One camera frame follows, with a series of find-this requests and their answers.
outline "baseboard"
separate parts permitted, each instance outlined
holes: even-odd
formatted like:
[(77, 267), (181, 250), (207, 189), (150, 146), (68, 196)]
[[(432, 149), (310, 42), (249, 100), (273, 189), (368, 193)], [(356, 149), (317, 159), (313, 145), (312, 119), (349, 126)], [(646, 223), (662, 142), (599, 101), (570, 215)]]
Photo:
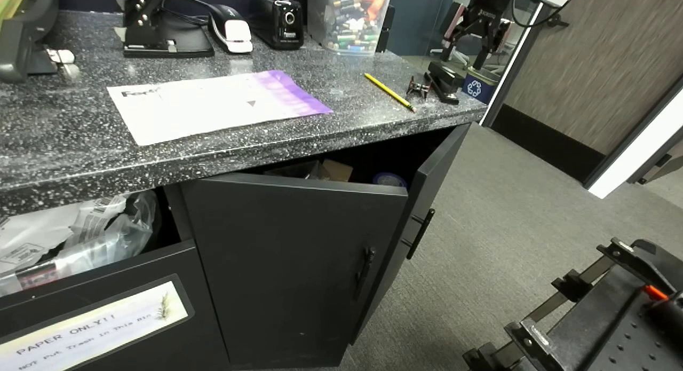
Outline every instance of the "baseboard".
[(574, 179), (588, 179), (605, 155), (503, 104), (491, 128)]

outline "cabinet handle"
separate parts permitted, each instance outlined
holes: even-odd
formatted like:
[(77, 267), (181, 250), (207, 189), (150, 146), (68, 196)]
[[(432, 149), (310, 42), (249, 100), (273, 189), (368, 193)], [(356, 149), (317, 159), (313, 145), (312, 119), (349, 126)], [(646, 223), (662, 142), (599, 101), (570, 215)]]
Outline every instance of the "cabinet handle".
[(353, 295), (353, 300), (357, 301), (361, 297), (361, 291), (363, 291), (363, 285), (368, 279), (368, 273), (370, 272), (370, 267), (372, 266), (372, 261), (375, 259), (375, 247), (368, 247), (364, 252), (365, 259), (363, 260), (363, 269), (361, 272), (356, 274), (356, 293)]
[(407, 239), (401, 238), (401, 242), (410, 247), (410, 251), (408, 251), (406, 259), (412, 259), (412, 256), (415, 254), (415, 250), (417, 250), (417, 245), (420, 244), (420, 242), (422, 241), (422, 237), (424, 236), (425, 232), (427, 232), (427, 227), (429, 227), (429, 223), (432, 222), (432, 218), (434, 217), (435, 212), (436, 210), (434, 210), (434, 208), (429, 208), (429, 211), (427, 211), (427, 216), (425, 216), (424, 219), (420, 218), (419, 216), (412, 215), (412, 219), (417, 221), (421, 225), (420, 230), (417, 232), (417, 236), (415, 237), (414, 242), (411, 243)]

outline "cabinet door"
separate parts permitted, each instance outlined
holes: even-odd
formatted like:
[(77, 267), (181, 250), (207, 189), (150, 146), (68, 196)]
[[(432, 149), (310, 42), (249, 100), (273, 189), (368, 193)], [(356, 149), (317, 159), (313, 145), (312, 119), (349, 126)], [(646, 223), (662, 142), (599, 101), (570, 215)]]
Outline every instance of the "cabinet door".
[(429, 227), (429, 222), (435, 213), (432, 209), (432, 202), (463, 144), (469, 127), (469, 124), (456, 127), (415, 173), (406, 207), (401, 214), (385, 260), (361, 313), (361, 319), (354, 334), (354, 342), (396, 279), (403, 260), (412, 257), (422, 235)]
[[(160, 306), (162, 295), (173, 293), (168, 300), (175, 315), (147, 313), (158, 313), (156, 294), (147, 300), (139, 296), (158, 286), (163, 287), (157, 293)], [(229, 368), (191, 241), (3, 296), (0, 357), (3, 370)], [(64, 367), (68, 363), (76, 366)]]
[(229, 173), (181, 191), (232, 366), (338, 365), (405, 189)]

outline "white trim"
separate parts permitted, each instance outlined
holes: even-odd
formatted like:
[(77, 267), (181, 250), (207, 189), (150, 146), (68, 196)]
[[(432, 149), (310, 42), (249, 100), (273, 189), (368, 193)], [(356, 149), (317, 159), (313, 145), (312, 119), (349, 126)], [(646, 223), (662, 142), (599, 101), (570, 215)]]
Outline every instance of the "white trim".
[[(538, 7), (536, 8), (536, 12), (534, 12), (534, 16), (531, 16), (531, 21), (529, 22), (529, 24), (536, 23), (536, 19), (538, 18), (538, 14), (541, 13), (542, 8), (543, 8), (543, 3), (540, 3), (538, 5)], [(501, 81), (498, 82), (498, 86), (496, 86), (496, 91), (493, 93), (491, 100), (488, 101), (488, 106), (486, 107), (486, 112), (483, 114), (483, 118), (481, 118), (479, 125), (483, 125), (483, 121), (486, 120), (486, 116), (488, 116), (489, 111), (491, 111), (491, 104), (493, 104), (495, 102), (496, 97), (498, 96), (498, 92), (500, 91), (501, 87), (503, 86), (503, 82), (505, 82), (507, 75), (510, 74), (510, 69), (512, 68), (512, 65), (514, 64), (515, 60), (517, 59), (517, 55), (519, 55), (520, 50), (522, 50), (522, 45), (524, 45), (524, 42), (527, 40), (527, 36), (529, 36), (529, 32), (531, 32), (531, 28), (525, 28), (524, 33), (522, 33), (522, 37), (519, 39), (519, 42), (517, 42), (517, 47), (515, 48), (514, 52), (512, 53), (512, 57), (510, 58), (510, 61), (507, 63), (507, 67), (505, 68), (505, 72), (503, 72), (503, 76), (501, 77)]]
[(674, 133), (683, 128), (683, 91), (659, 112), (652, 122), (610, 164), (600, 177), (588, 188), (598, 198), (604, 199), (610, 192), (627, 181)]

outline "clear plastic container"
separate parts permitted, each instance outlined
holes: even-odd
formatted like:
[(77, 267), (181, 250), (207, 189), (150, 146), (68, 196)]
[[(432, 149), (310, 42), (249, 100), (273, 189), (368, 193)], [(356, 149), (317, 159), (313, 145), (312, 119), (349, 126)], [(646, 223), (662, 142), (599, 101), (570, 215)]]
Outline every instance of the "clear plastic container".
[(390, 0), (308, 0), (308, 32), (343, 54), (372, 55)]

